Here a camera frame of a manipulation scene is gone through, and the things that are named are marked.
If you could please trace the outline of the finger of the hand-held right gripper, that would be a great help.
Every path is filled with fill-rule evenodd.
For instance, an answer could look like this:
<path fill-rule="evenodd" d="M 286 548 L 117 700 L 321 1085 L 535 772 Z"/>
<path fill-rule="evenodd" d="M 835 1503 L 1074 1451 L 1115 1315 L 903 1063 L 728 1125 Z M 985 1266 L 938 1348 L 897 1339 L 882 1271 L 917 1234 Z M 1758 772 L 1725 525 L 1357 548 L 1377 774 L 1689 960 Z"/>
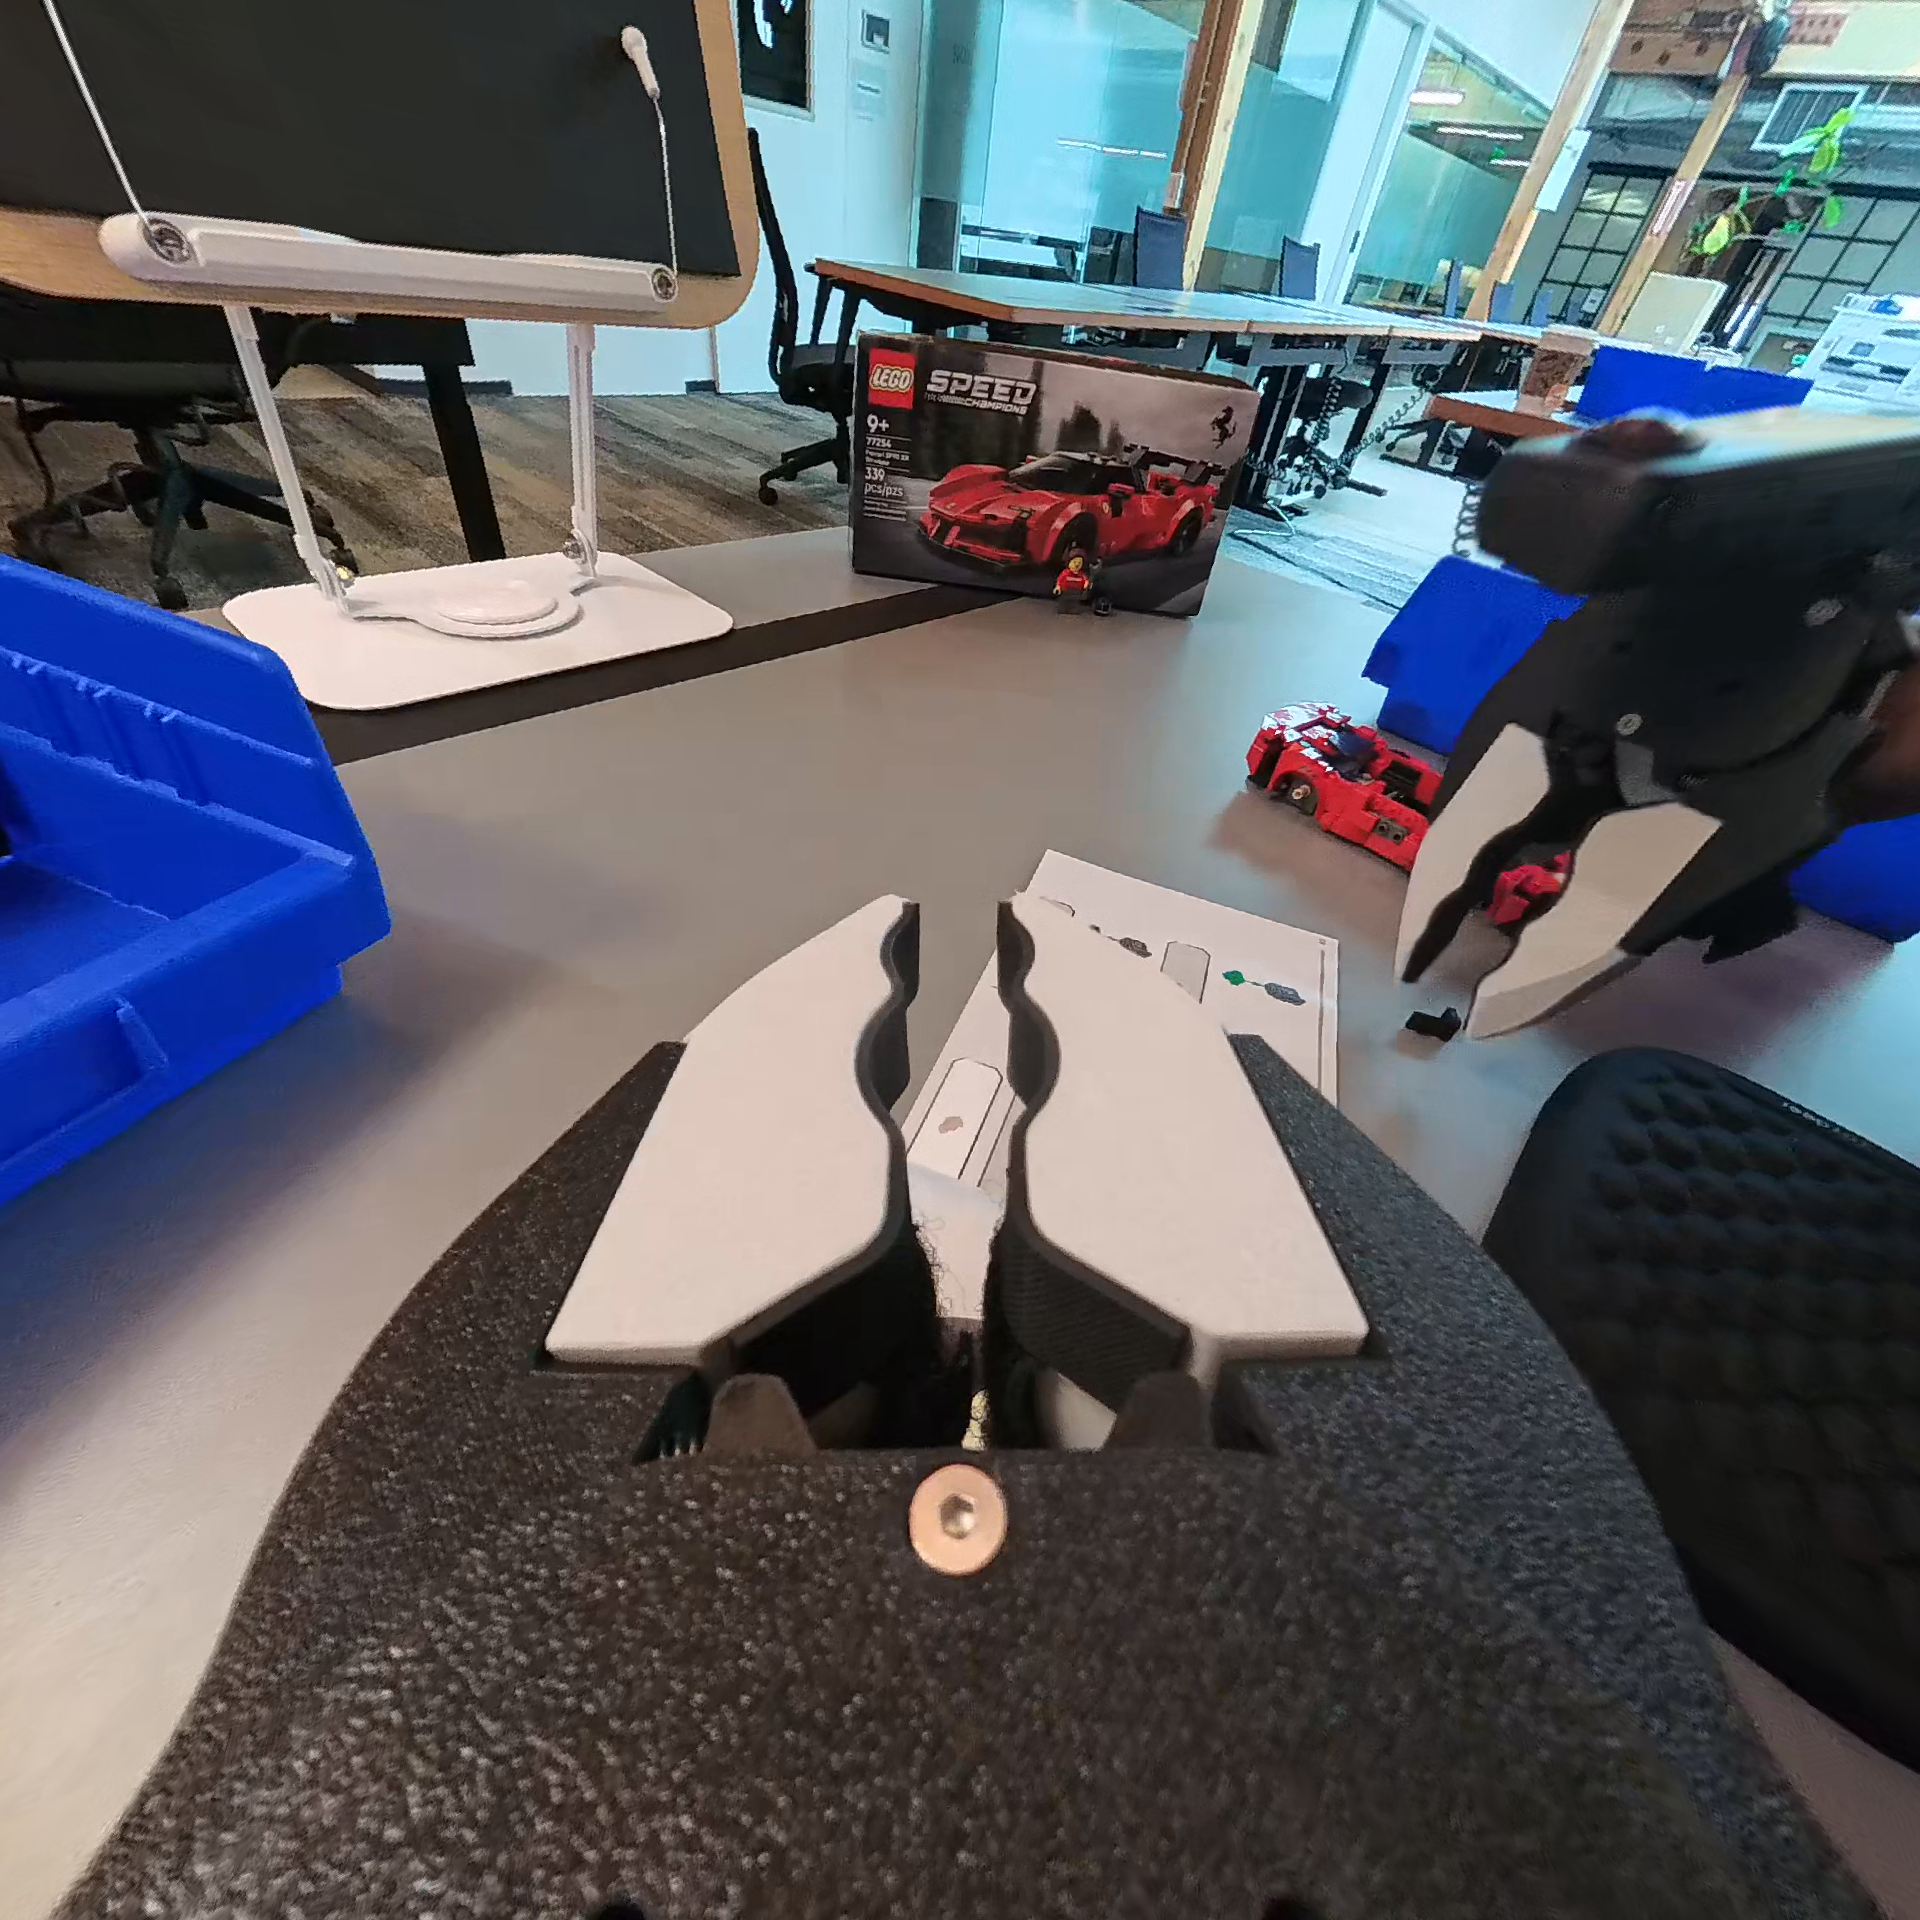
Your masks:
<path fill-rule="evenodd" d="M 1719 827 L 1677 799 L 1602 816 L 1578 842 L 1557 902 L 1474 989 L 1462 1036 L 1522 1031 L 1633 967 L 1627 936 Z"/>
<path fill-rule="evenodd" d="M 1493 892 L 1506 860 L 1541 827 L 1549 799 L 1547 743 L 1527 726 L 1504 724 L 1474 758 L 1464 752 L 1448 758 L 1407 874 L 1399 981 L 1417 981 L 1450 947 L 1461 920 Z"/>

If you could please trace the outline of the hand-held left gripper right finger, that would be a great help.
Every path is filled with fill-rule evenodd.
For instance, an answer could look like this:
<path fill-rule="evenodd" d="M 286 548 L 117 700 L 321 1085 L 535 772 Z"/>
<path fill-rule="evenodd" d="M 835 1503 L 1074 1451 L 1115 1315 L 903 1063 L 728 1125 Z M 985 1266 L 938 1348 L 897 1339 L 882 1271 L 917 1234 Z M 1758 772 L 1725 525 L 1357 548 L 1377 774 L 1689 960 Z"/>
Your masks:
<path fill-rule="evenodd" d="M 1344 1359 L 1360 1299 L 1229 1034 L 1056 902 L 999 904 L 1019 1107 L 992 1322 L 1045 1368 Z"/>

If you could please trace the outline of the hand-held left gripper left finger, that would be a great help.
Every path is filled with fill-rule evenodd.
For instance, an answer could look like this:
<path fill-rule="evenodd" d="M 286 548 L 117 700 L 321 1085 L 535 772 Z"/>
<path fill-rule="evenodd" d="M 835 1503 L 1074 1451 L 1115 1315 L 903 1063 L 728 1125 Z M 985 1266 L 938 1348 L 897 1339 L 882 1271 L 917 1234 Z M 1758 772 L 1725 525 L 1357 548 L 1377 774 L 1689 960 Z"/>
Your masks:
<path fill-rule="evenodd" d="M 877 896 L 685 1037 L 543 1334 L 566 1366 L 934 1368 L 894 1103 L 921 908 Z"/>

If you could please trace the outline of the blue bin with lego pieces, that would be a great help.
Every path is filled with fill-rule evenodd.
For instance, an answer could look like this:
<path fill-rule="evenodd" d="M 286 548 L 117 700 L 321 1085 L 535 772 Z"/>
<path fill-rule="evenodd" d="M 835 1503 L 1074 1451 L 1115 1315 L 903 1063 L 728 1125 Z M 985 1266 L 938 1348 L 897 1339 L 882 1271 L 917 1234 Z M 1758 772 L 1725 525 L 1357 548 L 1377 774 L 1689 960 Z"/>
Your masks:
<path fill-rule="evenodd" d="M 1507 567 L 1437 560 L 1391 615 L 1361 676 L 1382 690 L 1377 724 L 1450 755 L 1471 711 L 1576 596 Z M 1887 944 L 1917 932 L 1917 821 L 1863 822 L 1790 876 L 1795 904 Z"/>

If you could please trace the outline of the red lego car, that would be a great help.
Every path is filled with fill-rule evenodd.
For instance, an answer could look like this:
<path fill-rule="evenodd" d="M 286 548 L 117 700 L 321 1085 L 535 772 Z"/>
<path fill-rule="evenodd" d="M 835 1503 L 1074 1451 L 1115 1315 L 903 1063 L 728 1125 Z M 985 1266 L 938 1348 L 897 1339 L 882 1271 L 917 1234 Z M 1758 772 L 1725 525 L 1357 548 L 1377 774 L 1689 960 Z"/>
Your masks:
<path fill-rule="evenodd" d="M 1445 763 L 1331 703 L 1266 714 L 1245 755 L 1251 789 L 1403 874 L 1417 861 L 1445 774 Z"/>

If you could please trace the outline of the lego set box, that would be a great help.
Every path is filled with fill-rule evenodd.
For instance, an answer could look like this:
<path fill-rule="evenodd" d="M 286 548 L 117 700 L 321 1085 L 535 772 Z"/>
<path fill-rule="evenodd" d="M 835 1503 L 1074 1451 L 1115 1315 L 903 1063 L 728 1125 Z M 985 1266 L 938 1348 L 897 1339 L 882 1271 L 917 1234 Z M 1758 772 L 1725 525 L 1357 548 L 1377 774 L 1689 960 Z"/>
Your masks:
<path fill-rule="evenodd" d="M 1097 556 L 1112 612 L 1191 618 L 1240 486 L 1240 379 L 1064 350 L 867 332 L 854 352 L 854 574 L 1050 606 Z"/>

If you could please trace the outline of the white printer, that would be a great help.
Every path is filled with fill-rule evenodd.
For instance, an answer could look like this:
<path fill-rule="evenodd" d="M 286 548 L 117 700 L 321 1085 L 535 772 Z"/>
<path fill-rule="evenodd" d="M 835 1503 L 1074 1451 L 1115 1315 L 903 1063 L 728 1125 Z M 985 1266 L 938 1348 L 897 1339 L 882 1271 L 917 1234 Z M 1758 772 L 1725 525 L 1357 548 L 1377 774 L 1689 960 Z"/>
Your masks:
<path fill-rule="evenodd" d="M 1917 295 L 1849 295 L 1795 372 L 1826 399 L 1917 412 Z"/>

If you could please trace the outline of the white instruction sheet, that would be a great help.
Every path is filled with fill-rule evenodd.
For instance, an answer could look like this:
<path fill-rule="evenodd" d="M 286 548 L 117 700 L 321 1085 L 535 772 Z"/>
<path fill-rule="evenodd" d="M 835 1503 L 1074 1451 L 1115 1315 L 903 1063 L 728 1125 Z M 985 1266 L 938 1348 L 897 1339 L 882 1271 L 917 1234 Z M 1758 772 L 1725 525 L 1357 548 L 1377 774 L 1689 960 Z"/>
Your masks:
<path fill-rule="evenodd" d="M 1029 892 L 1170 979 L 1234 1036 L 1337 1100 L 1337 940 L 1049 851 Z M 962 1189 L 1000 1206 L 1019 1100 L 992 952 L 903 1123 L 913 1208 Z"/>

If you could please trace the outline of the green potted plant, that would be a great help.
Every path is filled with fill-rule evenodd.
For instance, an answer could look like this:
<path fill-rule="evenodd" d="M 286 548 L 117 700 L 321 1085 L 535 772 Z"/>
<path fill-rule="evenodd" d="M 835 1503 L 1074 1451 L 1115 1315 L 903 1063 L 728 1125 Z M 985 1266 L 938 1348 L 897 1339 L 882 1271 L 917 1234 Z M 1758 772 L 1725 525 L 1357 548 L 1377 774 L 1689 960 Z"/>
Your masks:
<path fill-rule="evenodd" d="M 1849 100 L 1829 117 L 1793 128 L 1792 139 L 1779 143 L 1766 180 L 1714 187 L 1706 207 L 1689 228 L 1686 269 L 1714 276 L 1743 242 L 1838 228 L 1845 199 L 1834 180 L 1856 111 L 1858 100 Z"/>

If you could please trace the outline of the black mesh chair back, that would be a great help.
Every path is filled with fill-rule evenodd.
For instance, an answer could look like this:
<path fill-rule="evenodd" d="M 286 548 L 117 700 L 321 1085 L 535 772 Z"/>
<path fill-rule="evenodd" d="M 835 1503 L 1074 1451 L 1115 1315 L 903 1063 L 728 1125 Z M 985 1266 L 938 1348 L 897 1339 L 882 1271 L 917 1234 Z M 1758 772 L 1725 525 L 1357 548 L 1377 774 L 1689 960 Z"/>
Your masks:
<path fill-rule="evenodd" d="M 1480 1248 L 1613 1423 L 1710 1627 L 1914 1770 L 1914 1165 L 1619 1046 L 1547 1096 Z"/>

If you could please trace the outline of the white stand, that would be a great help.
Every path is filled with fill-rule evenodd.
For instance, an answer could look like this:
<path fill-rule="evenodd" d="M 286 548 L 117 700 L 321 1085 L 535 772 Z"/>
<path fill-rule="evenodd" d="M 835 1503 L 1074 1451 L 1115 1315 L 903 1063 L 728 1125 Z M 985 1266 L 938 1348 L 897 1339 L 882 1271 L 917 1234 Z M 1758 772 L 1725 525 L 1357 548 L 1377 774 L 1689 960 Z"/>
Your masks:
<path fill-rule="evenodd" d="M 287 667 L 313 706 L 395 711 L 462 690 L 545 678 L 578 666 L 717 638 L 730 618 L 599 541 L 591 432 L 591 318 L 648 320 L 681 291 L 675 239 L 662 260 L 479 256 L 373 245 L 283 223 L 198 213 L 119 213 L 99 222 L 109 263 L 167 291 L 266 295 L 301 314 L 403 314 L 501 303 L 566 323 L 566 540 L 555 550 L 459 567 L 350 574 L 325 548 L 246 303 L 224 318 L 266 445 L 307 586 L 241 591 L 225 622 Z"/>

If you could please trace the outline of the empty blue storage bin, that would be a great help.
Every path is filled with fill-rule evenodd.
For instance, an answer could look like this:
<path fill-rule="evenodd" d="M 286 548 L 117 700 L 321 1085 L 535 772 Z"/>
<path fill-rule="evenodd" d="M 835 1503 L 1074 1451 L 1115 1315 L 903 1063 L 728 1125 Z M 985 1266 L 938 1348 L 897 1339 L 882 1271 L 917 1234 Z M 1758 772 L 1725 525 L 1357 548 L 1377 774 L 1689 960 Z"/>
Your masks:
<path fill-rule="evenodd" d="M 287 667 L 1 560 L 1 1197 L 337 997 L 392 915 Z"/>

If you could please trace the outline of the long wooden-topped table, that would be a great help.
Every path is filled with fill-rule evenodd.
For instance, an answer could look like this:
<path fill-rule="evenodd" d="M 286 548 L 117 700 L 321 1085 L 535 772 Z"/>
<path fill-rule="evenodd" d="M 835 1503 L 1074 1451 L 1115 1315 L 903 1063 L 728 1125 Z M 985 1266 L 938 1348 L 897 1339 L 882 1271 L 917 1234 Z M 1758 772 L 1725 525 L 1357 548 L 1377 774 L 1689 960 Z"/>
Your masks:
<path fill-rule="evenodd" d="M 1527 347 L 1569 358 L 1581 372 L 1600 346 L 1586 326 L 1523 326 L 1493 320 L 1433 320 L 1377 306 L 1321 303 L 1279 295 L 1142 291 L 1120 283 L 1021 278 L 816 256 L 807 269 L 842 299 L 840 335 L 859 306 L 921 333 L 982 330 L 1021 350 L 1067 347 L 1089 333 L 1120 333 L 1115 356 L 1201 372 L 1243 372 L 1257 390 L 1254 435 L 1238 475 L 1238 502 L 1267 519 L 1302 515 L 1337 492 L 1377 495 L 1354 475 L 1387 388 L 1413 382 L 1422 412 L 1441 372 L 1462 371 L 1480 347 Z"/>

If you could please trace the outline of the black office chair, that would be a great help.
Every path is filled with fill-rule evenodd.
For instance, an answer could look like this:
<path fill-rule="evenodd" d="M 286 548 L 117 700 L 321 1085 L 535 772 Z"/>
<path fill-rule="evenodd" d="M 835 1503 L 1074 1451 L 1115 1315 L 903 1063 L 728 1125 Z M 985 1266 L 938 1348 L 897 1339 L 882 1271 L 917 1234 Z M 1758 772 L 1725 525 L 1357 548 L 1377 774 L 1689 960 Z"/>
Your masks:
<path fill-rule="evenodd" d="M 39 507 L 7 525 L 13 550 L 57 568 L 51 536 L 125 511 L 145 533 L 150 594 L 186 610 L 175 575 L 179 530 L 205 530 L 207 507 L 289 527 L 271 478 L 205 468 L 184 458 L 219 424 L 254 419 L 232 333 L 219 306 L 99 301 L 1 288 L 1 396 L 40 479 Z M 109 424 L 135 460 L 93 486 L 59 493 L 40 452 L 49 424 Z"/>
<path fill-rule="evenodd" d="M 851 414 L 851 378 L 856 371 L 854 350 L 849 340 L 799 338 L 799 285 L 791 253 L 784 245 L 784 232 L 776 219 L 771 187 L 766 175 L 760 138 L 754 128 L 746 130 L 752 194 L 758 218 L 758 238 L 771 266 L 775 282 L 775 316 L 770 324 L 767 372 L 775 392 L 789 407 L 799 407 L 831 421 L 827 438 L 791 448 L 779 463 L 763 470 L 755 483 L 760 506 L 776 506 L 776 486 L 792 483 L 802 472 L 829 467 L 835 483 L 842 486 L 849 479 L 849 414 Z"/>

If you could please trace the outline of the black wood-framed board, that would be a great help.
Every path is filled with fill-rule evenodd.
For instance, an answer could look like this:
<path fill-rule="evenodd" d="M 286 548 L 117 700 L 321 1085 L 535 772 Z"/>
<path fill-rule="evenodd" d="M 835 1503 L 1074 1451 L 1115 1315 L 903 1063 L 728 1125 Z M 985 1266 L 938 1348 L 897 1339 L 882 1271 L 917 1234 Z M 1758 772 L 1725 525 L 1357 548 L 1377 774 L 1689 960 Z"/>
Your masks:
<path fill-rule="evenodd" d="M 705 330 L 758 263 L 728 5 L 3 5 L 3 285 Z"/>

